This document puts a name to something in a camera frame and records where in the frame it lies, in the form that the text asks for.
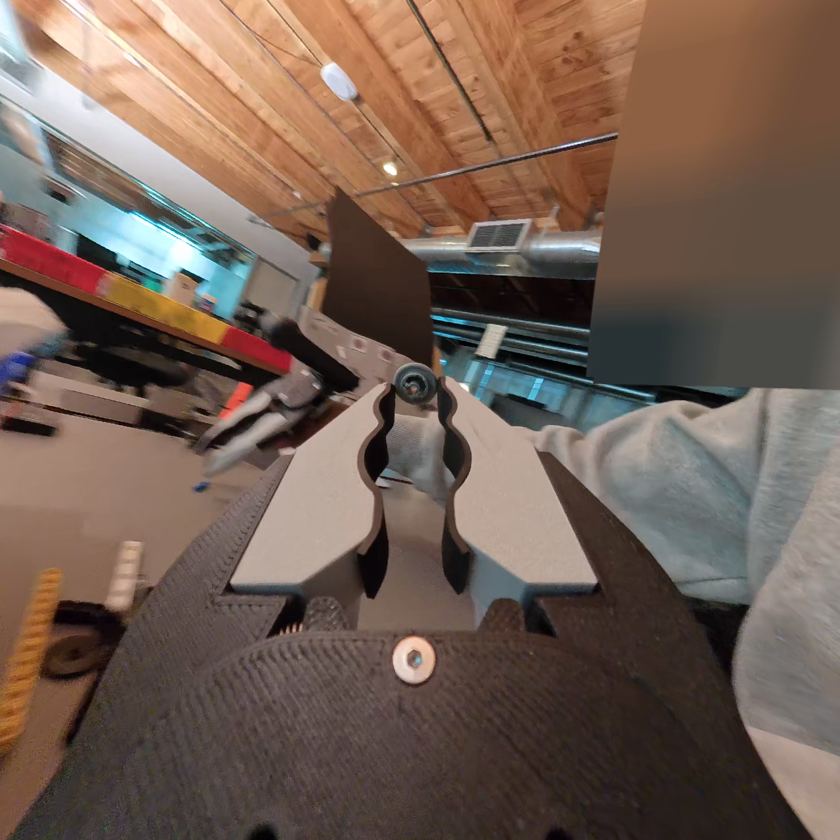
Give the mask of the ceiling air vent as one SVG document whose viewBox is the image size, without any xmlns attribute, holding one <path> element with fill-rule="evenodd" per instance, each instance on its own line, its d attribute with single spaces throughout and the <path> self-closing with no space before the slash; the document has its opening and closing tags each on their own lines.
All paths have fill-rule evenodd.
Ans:
<svg viewBox="0 0 840 840">
<path fill-rule="evenodd" d="M 474 223 L 464 251 L 468 254 L 518 254 L 532 232 L 533 222 L 532 218 L 520 218 Z"/>
</svg>

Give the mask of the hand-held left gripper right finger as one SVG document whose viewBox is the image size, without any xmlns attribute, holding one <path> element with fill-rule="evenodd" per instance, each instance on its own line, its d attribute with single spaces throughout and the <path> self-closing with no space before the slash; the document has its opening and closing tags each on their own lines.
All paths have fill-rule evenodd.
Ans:
<svg viewBox="0 0 840 840">
<path fill-rule="evenodd" d="M 589 595 L 597 579 L 532 443 L 449 377 L 438 382 L 448 490 L 444 574 L 477 611 L 499 599 Z"/>
</svg>

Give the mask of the metal air duct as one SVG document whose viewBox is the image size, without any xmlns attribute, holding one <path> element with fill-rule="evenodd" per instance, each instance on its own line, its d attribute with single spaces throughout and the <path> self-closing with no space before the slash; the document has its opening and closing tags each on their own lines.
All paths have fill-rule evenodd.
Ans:
<svg viewBox="0 0 840 840">
<path fill-rule="evenodd" d="M 504 259 L 523 260 L 529 264 L 594 264 L 599 259 L 600 232 L 555 232 L 530 236 L 516 246 L 491 248 L 473 246 L 467 237 L 400 239 L 398 244 L 428 264 L 445 262 L 489 264 Z"/>
</svg>

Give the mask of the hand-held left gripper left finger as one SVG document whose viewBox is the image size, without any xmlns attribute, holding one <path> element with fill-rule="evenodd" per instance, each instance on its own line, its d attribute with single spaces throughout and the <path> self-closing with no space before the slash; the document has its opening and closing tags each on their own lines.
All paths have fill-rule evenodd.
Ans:
<svg viewBox="0 0 840 840">
<path fill-rule="evenodd" d="M 389 542 L 382 490 L 393 385 L 381 384 L 297 448 L 229 581 L 239 594 L 376 597 Z"/>
</svg>

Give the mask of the grey lego wheel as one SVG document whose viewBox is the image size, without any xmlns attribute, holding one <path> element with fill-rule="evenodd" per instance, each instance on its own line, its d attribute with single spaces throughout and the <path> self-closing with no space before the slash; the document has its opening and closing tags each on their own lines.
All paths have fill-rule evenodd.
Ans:
<svg viewBox="0 0 840 840">
<path fill-rule="evenodd" d="M 406 404 L 423 406 L 431 403 L 438 392 L 438 378 L 425 364 L 410 362 L 399 367 L 393 376 L 396 395 Z"/>
</svg>

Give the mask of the person's grey sweatshirt torso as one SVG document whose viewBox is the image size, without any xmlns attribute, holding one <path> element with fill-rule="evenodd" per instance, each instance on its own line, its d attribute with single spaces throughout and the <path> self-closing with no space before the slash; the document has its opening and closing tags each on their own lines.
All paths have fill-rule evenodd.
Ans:
<svg viewBox="0 0 840 840">
<path fill-rule="evenodd" d="M 838 838 L 839 394 L 755 388 L 526 438 L 641 540 L 684 595 L 747 604 L 733 662 L 747 726 L 817 835 Z"/>
</svg>

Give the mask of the white ceiling sensor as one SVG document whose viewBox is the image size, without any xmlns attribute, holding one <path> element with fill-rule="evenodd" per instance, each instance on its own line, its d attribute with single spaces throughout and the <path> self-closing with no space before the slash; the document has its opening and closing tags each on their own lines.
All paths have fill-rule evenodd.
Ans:
<svg viewBox="0 0 840 840">
<path fill-rule="evenodd" d="M 324 85 L 342 102 L 355 102 L 360 93 L 350 76 L 336 62 L 322 65 L 320 77 Z"/>
</svg>

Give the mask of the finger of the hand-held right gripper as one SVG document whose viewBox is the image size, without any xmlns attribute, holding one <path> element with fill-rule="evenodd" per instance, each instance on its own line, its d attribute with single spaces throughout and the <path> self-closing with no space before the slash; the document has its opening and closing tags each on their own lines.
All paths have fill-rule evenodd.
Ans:
<svg viewBox="0 0 840 840">
<path fill-rule="evenodd" d="M 218 419 L 196 441 L 203 457 L 203 477 L 231 469 L 260 447 L 275 443 L 290 429 L 286 408 L 272 394 L 253 394 Z"/>
</svg>

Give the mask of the lego model with yellow beam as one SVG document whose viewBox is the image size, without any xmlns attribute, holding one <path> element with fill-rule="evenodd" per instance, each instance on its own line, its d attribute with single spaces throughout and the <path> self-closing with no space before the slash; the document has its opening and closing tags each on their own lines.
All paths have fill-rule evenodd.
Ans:
<svg viewBox="0 0 840 840">
<path fill-rule="evenodd" d="M 41 679 L 94 675 L 73 717 L 65 743 L 76 736 L 101 677 L 151 587 L 144 576 L 144 542 L 123 541 L 103 602 L 61 600 L 62 570 L 42 570 L 24 610 L 3 672 L 1 755 L 23 737 Z"/>
</svg>

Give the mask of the white lego instruction booklet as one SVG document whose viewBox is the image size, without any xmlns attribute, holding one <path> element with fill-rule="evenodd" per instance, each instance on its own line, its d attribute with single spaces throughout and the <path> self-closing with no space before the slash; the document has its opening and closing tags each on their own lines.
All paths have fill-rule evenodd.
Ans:
<svg viewBox="0 0 840 840">
<path fill-rule="evenodd" d="M 297 323 L 303 335 L 359 378 L 358 386 L 347 392 L 355 398 L 380 384 L 392 383 L 396 371 L 410 363 L 408 357 L 346 329 L 309 307 L 300 309 Z"/>
</svg>

